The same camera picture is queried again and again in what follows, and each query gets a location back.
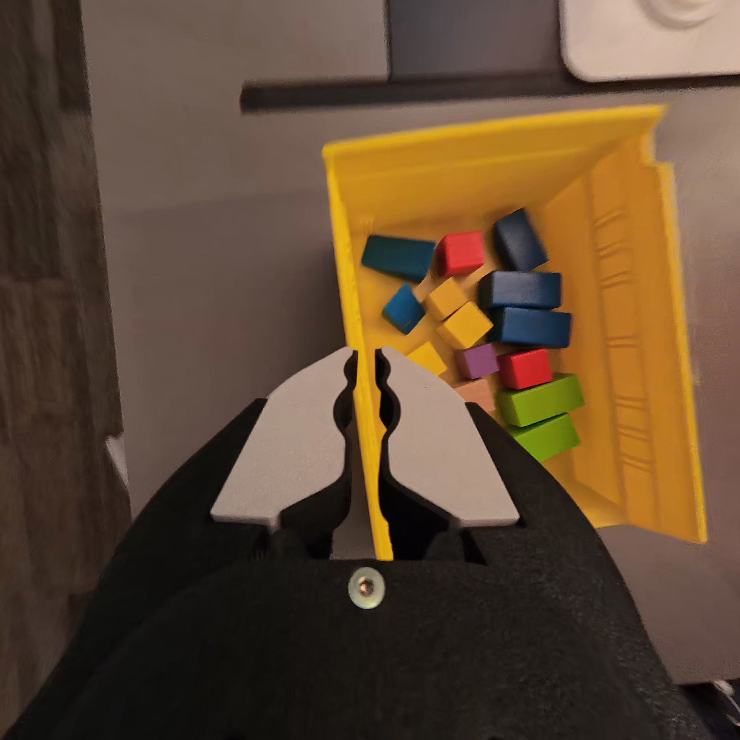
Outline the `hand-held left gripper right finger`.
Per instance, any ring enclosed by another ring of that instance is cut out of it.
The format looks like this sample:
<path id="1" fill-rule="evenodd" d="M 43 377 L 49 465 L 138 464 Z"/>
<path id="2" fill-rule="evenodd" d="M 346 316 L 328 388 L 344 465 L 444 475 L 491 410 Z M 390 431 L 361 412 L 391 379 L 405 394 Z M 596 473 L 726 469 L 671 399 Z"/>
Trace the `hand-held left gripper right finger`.
<path id="1" fill-rule="evenodd" d="M 385 426 L 378 496 L 388 525 L 517 523 L 519 512 L 462 397 L 389 346 L 376 350 L 375 369 Z"/>

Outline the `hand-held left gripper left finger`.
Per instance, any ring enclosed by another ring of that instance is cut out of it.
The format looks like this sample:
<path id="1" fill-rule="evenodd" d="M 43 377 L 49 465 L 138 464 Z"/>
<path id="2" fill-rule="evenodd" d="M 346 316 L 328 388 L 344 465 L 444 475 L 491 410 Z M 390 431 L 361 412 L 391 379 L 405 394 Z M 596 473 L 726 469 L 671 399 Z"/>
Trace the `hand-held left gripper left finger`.
<path id="1" fill-rule="evenodd" d="M 294 507 L 340 481 L 347 467 L 347 421 L 335 414 L 347 392 L 352 408 L 355 351 L 343 347 L 271 392 L 210 510 L 219 523 L 288 528 Z"/>

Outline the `natural wood rectangular block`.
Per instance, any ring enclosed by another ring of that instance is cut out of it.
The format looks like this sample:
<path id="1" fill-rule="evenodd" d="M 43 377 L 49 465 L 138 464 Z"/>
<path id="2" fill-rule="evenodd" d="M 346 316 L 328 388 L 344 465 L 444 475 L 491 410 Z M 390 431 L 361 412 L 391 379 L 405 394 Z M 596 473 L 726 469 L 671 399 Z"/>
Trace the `natural wood rectangular block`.
<path id="1" fill-rule="evenodd" d="M 476 403 L 487 414 L 495 412 L 495 394 L 488 378 L 461 381 L 453 384 L 452 388 L 465 402 Z"/>

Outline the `yellow wooden cube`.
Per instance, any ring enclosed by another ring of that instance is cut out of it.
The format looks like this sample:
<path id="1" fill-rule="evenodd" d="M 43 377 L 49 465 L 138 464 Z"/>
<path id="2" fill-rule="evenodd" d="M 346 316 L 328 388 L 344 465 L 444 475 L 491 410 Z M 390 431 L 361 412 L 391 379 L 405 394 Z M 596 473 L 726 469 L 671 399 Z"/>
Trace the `yellow wooden cube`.
<path id="1" fill-rule="evenodd" d="M 476 303 L 467 301 L 441 322 L 437 333 L 449 347 L 465 350 L 485 338 L 493 327 L 486 313 Z"/>
<path id="2" fill-rule="evenodd" d="M 436 377 L 443 375 L 448 366 L 431 341 L 426 341 L 406 356 Z"/>
<path id="3" fill-rule="evenodd" d="M 441 282 L 423 301 L 426 314 L 439 322 L 447 320 L 462 308 L 468 299 L 454 277 Z"/>

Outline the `purple wooden cube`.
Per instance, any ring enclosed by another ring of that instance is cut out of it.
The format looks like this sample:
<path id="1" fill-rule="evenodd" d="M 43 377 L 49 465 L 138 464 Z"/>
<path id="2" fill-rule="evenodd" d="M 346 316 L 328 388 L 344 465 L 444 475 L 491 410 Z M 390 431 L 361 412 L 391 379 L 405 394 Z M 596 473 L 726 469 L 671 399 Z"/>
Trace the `purple wooden cube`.
<path id="1" fill-rule="evenodd" d="M 492 343 L 457 350 L 454 360 L 458 374 L 464 380 L 478 380 L 499 371 L 496 348 Z"/>

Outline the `green wooden block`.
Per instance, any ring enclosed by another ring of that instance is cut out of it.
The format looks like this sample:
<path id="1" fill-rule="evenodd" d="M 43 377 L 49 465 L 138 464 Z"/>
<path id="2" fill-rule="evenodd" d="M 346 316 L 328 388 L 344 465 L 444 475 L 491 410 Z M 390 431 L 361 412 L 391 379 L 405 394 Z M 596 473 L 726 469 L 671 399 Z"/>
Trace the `green wooden block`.
<path id="1" fill-rule="evenodd" d="M 503 388 L 496 395 L 497 411 L 508 425 L 517 428 L 572 412 L 584 404 L 575 374 L 558 373 L 548 383 L 522 390 Z"/>
<path id="2" fill-rule="evenodd" d="M 581 444 L 568 412 L 524 427 L 510 425 L 506 431 L 540 463 Z"/>

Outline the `red cube block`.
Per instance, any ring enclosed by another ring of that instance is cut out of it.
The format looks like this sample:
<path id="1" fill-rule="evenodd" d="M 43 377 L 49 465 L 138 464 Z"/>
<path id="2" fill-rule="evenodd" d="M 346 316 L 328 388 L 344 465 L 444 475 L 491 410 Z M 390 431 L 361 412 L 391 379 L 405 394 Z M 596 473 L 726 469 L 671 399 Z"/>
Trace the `red cube block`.
<path id="1" fill-rule="evenodd" d="M 510 390 L 525 390 L 553 381 L 546 348 L 532 348 L 498 355 L 499 382 Z"/>

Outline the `dark blue wedge block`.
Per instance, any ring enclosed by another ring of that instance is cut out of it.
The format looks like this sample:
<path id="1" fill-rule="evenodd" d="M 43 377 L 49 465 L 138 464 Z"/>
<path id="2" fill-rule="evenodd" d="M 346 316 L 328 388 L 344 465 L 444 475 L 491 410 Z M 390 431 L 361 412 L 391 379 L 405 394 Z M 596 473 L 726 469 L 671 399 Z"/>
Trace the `dark blue wedge block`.
<path id="1" fill-rule="evenodd" d="M 410 335 L 426 316 L 412 285 L 403 283 L 382 310 L 383 319 L 402 335 Z"/>

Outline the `blue wooden cuboid block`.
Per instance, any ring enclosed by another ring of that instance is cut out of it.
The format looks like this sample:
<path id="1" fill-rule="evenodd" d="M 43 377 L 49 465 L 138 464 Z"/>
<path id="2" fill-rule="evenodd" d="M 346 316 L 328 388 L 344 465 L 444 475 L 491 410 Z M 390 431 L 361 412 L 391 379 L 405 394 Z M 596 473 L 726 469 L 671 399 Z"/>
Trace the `blue wooden cuboid block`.
<path id="1" fill-rule="evenodd" d="M 558 309 L 562 304 L 562 275 L 557 272 L 493 271 L 477 283 L 476 302 L 484 311 L 500 307 Z"/>

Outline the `red wooden block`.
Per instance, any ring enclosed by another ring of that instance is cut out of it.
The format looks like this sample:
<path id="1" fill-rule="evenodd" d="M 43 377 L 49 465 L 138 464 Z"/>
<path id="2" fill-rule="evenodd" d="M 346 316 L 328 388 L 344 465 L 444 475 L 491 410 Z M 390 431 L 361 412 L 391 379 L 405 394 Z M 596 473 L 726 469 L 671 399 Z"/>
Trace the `red wooden block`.
<path id="1" fill-rule="evenodd" d="M 465 276 L 486 263 L 486 242 L 481 231 L 445 235 L 434 251 L 436 275 L 440 279 Z"/>

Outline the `large blue wooden block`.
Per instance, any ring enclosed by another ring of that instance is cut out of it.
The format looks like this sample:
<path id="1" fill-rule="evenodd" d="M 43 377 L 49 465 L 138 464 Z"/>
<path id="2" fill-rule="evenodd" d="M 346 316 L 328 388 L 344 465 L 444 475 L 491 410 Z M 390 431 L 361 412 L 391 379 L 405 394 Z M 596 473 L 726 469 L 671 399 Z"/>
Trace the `large blue wooden block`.
<path id="1" fill-rule="evenodd" d="M 407 237 L 369 235 L 360 260 L 367 268 L 419 284 L 431 269 L 437 243 Z"/>

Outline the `yellow plastic bin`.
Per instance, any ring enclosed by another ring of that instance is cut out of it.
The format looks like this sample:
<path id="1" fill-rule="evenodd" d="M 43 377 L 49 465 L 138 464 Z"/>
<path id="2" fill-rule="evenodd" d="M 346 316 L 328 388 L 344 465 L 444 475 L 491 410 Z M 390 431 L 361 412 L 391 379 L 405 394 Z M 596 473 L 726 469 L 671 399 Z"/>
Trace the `yellow plastic bin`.
<path id="1" fill-rule="evenodd" d="M 377 479 L 385 428 L 375 350 L 433 343 L 454 382 L 452 349 L 425 318 L 408 336 L 381 316 L 402 281 L 361 266 L 368 236 L 439 241 L 486 235 L 524 208 L 573 316 L 557 371 L 578 376 L 580 446 L 544 463 L 596 528 L 633 525 L 708 541 L 678 215 L 671 164 L 656 159 L 660 105 L 505 118 L 328 143 L 323 148 L 347 344 L 358 352 L 355 410 L 375 552 L 391 560 Z"/>

